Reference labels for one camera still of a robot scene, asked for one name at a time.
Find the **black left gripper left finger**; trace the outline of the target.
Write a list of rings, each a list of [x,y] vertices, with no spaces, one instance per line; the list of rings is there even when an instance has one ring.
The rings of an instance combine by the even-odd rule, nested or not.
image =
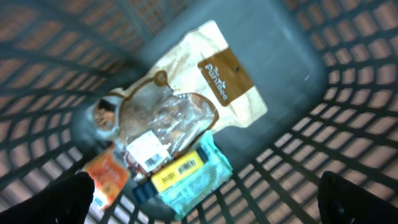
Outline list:
[[[79,172],[1,212],[1,223],[84,224],[94,191],[94,180],[88,173]]]

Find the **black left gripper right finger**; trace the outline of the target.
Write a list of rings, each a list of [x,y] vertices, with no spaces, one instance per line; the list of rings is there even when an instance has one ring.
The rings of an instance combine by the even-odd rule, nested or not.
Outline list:
[[[397,224],[397,207],[331,171],[319,181],[317,200],[323,224]]]

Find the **teal snack packet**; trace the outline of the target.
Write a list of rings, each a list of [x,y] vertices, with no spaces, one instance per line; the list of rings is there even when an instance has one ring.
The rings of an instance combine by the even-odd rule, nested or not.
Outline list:
[[[189,156],[178,167],[178,172],[187,174],[175,185],[159,194],[159,198],[174,212],[174,220],[181,220],[203,199],[229,181],[233,168],[217,148],[213,133],[206,131],[192,146]]]

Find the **beige Pantree snack bag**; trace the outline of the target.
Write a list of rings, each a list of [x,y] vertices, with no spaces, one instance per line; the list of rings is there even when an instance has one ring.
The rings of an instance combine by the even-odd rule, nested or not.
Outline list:
[[[132,175],[158,172],[205,131],[246,128],[267,113],[259,90],[215,21],[188,32],[147,74],[89,107]]]

